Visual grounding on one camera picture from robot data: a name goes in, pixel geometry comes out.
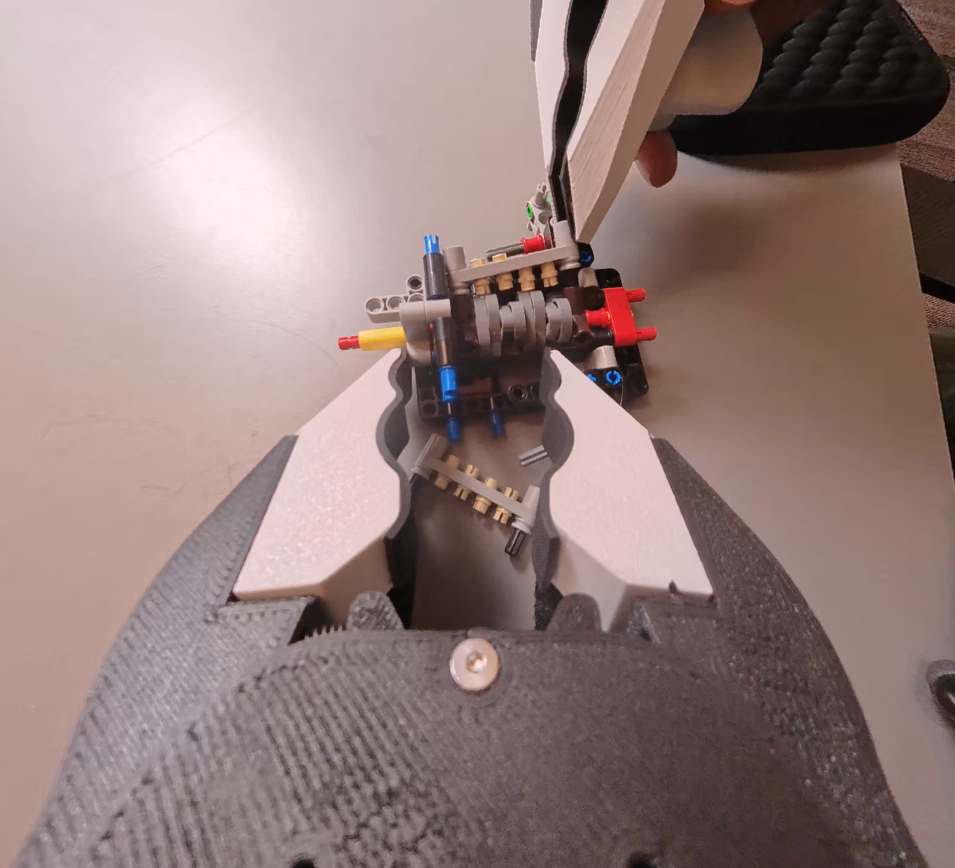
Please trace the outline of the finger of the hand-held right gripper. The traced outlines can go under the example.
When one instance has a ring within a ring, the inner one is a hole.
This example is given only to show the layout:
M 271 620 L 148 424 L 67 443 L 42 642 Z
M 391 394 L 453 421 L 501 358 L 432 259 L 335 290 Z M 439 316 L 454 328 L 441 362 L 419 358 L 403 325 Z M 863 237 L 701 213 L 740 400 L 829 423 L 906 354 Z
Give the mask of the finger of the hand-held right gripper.
M 702 16 L 705 0 L 607 0 L 590 47 L 567 172 L 578 241 L 620 192 Z
M 567 144 L 577 123 L 583 65 L 588 47 L 581 43 L 575 0 L 531 0 L 531 56 L 541 125 L 543 158 L 554 217 L 569 219 L 566 180 Z

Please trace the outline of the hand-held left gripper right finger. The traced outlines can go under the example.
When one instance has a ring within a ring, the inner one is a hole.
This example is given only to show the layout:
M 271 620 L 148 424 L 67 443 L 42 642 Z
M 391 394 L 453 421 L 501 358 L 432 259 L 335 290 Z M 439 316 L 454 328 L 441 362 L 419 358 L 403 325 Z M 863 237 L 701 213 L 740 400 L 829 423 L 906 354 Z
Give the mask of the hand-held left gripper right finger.
M 705 604 L 710 579 L 651 434 L 562 353 L 543 355 L 533 565 L 543 590 L 592 599 L 601 628 L 645 599 Z

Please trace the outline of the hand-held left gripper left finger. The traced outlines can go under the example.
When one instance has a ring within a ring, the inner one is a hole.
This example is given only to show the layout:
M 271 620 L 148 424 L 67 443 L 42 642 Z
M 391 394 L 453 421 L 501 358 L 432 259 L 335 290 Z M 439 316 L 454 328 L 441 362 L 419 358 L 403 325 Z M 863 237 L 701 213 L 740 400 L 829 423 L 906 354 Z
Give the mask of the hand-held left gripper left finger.
M 400 484 L 377 430 L 397 399 L 387 353 L 306 422 L 252 541 L 238 599 L 355 599 L 392 587 L 386 533 Z

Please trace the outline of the grey lego beam frame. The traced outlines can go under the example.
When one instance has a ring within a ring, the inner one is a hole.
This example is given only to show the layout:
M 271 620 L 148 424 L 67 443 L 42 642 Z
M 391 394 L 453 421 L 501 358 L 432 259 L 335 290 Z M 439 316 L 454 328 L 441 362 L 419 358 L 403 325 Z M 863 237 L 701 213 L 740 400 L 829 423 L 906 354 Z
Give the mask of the grey lego beam frame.
M 530 541 L 540 507 L 541 488 L 530 485 L 520 493 L 493 477 L 484 477 L 478 468 L 462 463 L 459 456 L 452 454 L 449 445 L 447 438 L 432 433 L 414 462 L 413 474 L 442 492 L 451 492 L 475 513 L 491 516 L 496 523 L 508 527 L 510 536 L 504 551 L 515 560 Z
M 556 242 L 553 242 L 539 235 L 522 240 L 519 253 L 506 256 L 500 262 L 491 259 L 485 265 L 468 265 L 458 270 L 451 270 L 448 266 L 447 280 L 449 289 L 454 290 L 470 286 L 478 280 L 495 279 L 504 274 L 517 275 L 524 268 L 555 265 L 557 271 L 548 272 L 546 275 L 552 278 L 561 271 L 591 265 L 593 260 L 593 249 L 587 242 L 567 237 L 557 237 Z

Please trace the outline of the lego car chassis assembly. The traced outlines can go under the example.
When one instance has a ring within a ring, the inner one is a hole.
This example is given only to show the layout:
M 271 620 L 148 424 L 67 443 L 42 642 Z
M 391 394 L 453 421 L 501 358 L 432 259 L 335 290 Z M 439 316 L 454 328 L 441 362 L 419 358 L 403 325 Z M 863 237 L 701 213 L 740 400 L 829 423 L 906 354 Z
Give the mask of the lego car chassis assembly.
M 508 423 L 543 411 L 546 350 L 562 353 L 619 405 L 649 391 L 641 350 L 657 332 L 638 321 L 645 291 L 626 288 L 617 270 L 593 260 L 549 278 L 557 268 L 543 265 L 449 289 L 448 266 L 500 262 L 536 236 L 574 239 L 552 206 L 542 183 L 526 204 L 523 237 L 482 254 L 426 236 L 422 270 L 407 277 L 403 291 L 368 299 L 372 326 L 338 339 L 343 351 L 404 351 L 419 419 L 451 447 L 478 424 L 491 443 L 502 442 Z

